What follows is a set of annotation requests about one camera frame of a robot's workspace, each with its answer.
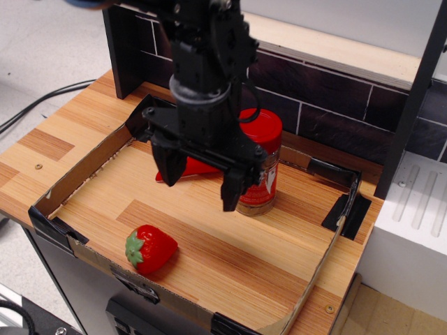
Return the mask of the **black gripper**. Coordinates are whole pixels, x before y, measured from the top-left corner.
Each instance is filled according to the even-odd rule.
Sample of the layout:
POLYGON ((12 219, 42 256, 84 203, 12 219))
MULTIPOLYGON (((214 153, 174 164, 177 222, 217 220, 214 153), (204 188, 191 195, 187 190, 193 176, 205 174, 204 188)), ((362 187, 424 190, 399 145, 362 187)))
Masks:
POLYGON ((247 189, 263 180, 267 152, 241 128, 258 113, 240 116, 240 83, 210 92, 183 85, 171 88, 173 104, 151 95, 143 99, 141 140, 152 144, 156 166, 168 186, 184 174, 188 156, 220 169, 223 210, 235 211, 247 189))

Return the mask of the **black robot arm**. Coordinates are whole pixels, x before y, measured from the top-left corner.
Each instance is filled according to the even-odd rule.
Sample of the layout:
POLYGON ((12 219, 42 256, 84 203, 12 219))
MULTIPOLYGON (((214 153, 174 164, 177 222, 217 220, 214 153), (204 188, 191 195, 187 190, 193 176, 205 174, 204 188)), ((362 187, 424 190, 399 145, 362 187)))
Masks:
POLYGON ((249 34, 238 1, 127 1, 161 23, 173 56, 169 89, 175 106, 148 96, 126 125, 149 142, 162 180, 174 185, 189 158, 223 172, 224 211, 263 180, 266 151, 242 131, 258 113, 241 117, 240 96, 258 41, 249 34))

